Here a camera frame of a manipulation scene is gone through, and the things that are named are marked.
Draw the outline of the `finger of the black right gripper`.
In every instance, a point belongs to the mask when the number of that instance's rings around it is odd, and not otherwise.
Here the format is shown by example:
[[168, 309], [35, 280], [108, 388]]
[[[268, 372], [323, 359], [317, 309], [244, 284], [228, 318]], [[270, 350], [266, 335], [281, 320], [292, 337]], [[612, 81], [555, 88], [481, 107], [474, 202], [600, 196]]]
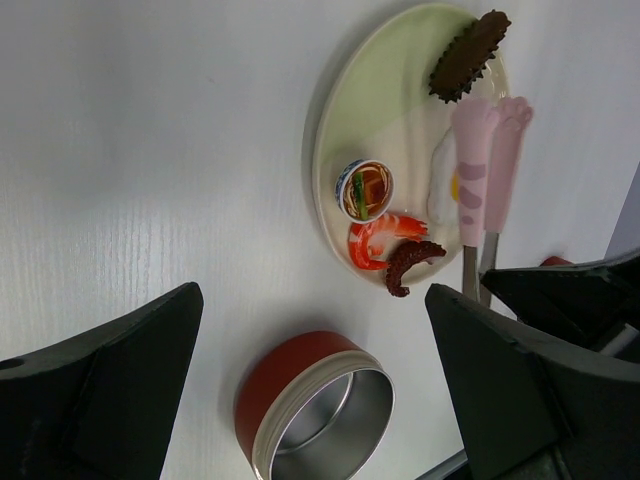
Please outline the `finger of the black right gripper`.
[[481, 284], [523, 323], [604, 355], [639, 353], [639, 254], [491, 269]]

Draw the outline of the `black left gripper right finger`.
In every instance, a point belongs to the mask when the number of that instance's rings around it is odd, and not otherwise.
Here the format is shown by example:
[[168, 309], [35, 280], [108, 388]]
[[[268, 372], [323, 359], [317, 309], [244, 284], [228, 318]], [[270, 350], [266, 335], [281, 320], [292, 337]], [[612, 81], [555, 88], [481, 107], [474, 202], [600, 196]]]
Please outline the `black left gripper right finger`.
[[425, 305], [471, 479], [636, 479], [639, 366], [432, 285]]

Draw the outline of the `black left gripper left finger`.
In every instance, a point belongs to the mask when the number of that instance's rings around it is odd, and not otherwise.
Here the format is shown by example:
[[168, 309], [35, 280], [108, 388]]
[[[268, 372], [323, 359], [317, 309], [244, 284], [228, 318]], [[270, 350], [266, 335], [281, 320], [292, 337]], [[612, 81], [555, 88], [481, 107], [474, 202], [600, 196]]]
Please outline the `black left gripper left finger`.
[[159, 478], [202, 312], [190, 282], [2, 361], [2, 478]]

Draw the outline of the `dark red toy octopus tentacle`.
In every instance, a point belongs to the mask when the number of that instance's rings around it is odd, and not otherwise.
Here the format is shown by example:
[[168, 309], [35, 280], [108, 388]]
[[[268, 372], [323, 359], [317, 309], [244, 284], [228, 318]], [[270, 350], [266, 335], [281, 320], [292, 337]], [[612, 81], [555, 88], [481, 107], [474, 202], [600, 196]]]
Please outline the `dark red toy octopus tentacle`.
[[394, 297], [404, 298], [410, 289], [403, 285], [402, 279], [413, 266], [421, 263], [432, 264], [445, 257], [447, 251], [439, 244], [423, 240], [402, 243], [391, 254], [385, 275], [387, 291]]

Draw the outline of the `pink cat paw tongs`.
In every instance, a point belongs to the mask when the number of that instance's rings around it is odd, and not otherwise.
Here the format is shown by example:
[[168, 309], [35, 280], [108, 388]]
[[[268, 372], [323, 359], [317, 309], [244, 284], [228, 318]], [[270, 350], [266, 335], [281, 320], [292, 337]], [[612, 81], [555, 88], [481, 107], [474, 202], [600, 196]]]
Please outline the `pink cat paw tongs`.
[[480, 283], [496, 266], [525, 133], [534, 115], [524, 97], [460, 101], [451, 116], [456, 152], [456, 193], [463, 245], [464, 295], [488, 307], [492, 294]]

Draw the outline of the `cream green round plate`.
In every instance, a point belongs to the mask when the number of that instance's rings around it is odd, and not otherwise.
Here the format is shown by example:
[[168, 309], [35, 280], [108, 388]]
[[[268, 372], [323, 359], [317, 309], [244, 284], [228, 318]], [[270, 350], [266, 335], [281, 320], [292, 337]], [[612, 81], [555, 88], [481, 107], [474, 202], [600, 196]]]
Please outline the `cream green round plate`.
[[336, 258], [358, 279], [385, 286], [386, 270], [356, 267], [348, 251], [353, 222], [339, 209], [335, 183], [358, 159], [386, 164], [394, 194], [386, 213], [406, 215], [428, 225], [422, 240], [441, 245], [447, 254], [432, 264], [413, 266], [403, 282], [421, 282], [450, 264], [462, 250], [459, 224], [442, 226], [428, 215], [427, 200], [434, 149], [451, 129], [457, 104], [469, 97], [492, 104], [509, 94], [498, 50], [483, 77], [458, 102], [445, 103], [428, 91], [428, 77], [453, 38], [482, 15], [444, 3], [408, 8], [375, 28], [356, 48], [335, 80], [318, 125], [312, 159], [313, 195], [320, 226]]

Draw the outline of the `red lunch box lid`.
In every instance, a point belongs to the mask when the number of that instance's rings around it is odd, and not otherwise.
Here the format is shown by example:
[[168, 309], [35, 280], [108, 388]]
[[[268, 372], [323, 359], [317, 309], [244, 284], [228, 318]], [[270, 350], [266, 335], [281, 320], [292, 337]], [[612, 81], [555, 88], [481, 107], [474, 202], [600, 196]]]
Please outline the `red lunch box lid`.
[[571, 265], [572, 262], [568, 261], [560, 256], [550, 256], [543, 260], [540, 264], [541, 267], [562, 266]]

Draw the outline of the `red steel lunch box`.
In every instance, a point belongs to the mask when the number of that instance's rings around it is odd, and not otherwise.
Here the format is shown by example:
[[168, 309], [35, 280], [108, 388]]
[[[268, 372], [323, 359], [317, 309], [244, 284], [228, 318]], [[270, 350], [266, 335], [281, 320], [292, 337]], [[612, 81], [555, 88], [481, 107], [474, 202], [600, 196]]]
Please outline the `red steel lunch box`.
[[311, 331], [249, 372], [235, 434], [258, 479], [351, 479], [381, 443], [394, 404], [375, 357], [341, 334]]

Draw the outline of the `toy fried egg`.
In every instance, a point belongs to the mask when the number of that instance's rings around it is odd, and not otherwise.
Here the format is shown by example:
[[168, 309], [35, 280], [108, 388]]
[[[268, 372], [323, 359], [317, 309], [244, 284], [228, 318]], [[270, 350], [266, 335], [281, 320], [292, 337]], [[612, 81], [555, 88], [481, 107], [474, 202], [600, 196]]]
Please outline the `toy fried egg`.
[[458, 225], [458, 206], [454, 195], [456, 167], [455, 138], [452, 129], [448, 129], [431, 159], [427, 210], [431, 220], [438, 225]]

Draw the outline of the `orange toy shrimp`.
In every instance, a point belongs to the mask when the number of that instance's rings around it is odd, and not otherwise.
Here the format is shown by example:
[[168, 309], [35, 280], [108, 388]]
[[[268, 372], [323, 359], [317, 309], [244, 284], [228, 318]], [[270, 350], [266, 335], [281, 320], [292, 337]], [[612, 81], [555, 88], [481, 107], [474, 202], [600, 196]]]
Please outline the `orange toy shrimp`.
[[406, 215], [385, 213], [371, 223], [351, 224], [348, 251], [351, 261], [359, 269], [384, 270], [389, 263], [380, 257], [392, 240], [421, 241], [427, 234], [426, 222]]

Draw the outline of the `toy noodle bowl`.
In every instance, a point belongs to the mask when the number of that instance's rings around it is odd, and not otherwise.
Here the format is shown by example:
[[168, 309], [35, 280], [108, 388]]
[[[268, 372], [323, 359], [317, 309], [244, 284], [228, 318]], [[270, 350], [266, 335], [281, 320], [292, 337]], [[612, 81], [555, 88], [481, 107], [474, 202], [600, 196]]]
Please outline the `toy noodle bowl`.
[[358, 159], [338, 176], [334, 195], [339, 209], [356, 224], [367, 224], [387, 212], [394, 194], [389, 167], [374, 159]]

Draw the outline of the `brown toy sea cucumber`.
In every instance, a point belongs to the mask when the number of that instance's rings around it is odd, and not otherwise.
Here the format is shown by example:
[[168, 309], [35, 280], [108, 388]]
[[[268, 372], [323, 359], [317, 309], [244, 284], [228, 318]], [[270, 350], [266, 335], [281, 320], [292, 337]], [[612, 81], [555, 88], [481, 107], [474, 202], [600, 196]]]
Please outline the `brown toy sea cucumber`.
[[489, 60], [511, 25], [503, 11], [491, 10], [471, 21], [448, 44], [428, 77], [428, 91], [445, 103], [458, 102], [483, 77]]

